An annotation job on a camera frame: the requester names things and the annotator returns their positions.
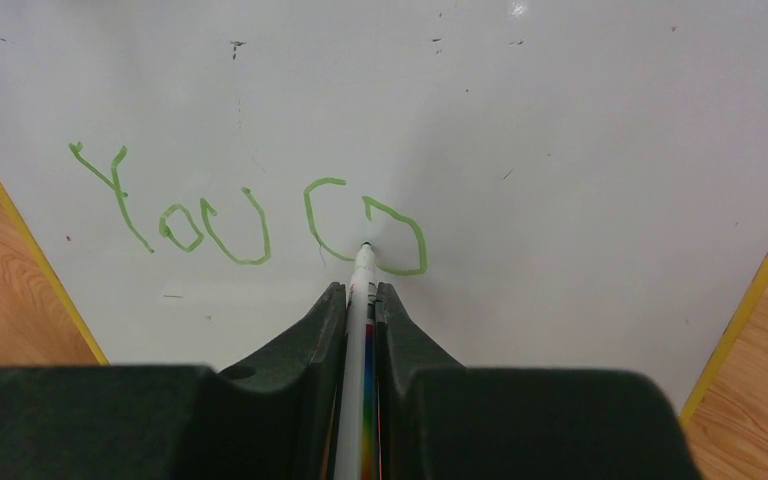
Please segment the yellow framed whiteboard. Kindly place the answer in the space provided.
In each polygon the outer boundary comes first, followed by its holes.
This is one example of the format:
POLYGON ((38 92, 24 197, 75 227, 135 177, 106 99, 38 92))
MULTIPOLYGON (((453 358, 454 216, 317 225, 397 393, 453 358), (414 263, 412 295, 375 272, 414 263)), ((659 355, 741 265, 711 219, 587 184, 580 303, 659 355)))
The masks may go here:
POLYGON ((0 1, 0 181, 114 363, 227 366, 369 242, 459 361, 680 407, 768 251, 768 1, 0 1))

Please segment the green capped white marker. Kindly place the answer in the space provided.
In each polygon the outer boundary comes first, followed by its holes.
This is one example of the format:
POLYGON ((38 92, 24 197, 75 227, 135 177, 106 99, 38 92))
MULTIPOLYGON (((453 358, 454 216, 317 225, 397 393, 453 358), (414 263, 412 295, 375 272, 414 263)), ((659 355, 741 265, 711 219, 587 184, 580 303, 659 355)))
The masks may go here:
POLYGON ((364 243, 356 255, 349 285, 335 479, 379 477, 375 274, 375 253, 364 243))

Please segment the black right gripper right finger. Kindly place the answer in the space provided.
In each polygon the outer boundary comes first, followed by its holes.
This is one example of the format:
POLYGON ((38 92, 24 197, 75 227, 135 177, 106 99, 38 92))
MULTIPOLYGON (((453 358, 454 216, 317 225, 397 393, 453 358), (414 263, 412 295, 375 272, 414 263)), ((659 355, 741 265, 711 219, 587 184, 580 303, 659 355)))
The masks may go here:
POLYGON ((378 287, 387 479, 696 479, 661 389, 630 371, 458 362, 378 287))

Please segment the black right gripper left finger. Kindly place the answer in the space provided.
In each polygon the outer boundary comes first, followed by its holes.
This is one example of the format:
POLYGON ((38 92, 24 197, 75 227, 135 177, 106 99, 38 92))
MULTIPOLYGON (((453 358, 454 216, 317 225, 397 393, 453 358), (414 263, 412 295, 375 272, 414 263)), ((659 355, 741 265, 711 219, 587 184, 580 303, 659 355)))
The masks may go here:
POLYGON ((322 479, 346 289, 246 358, 0 368, 0 479, 322 479))

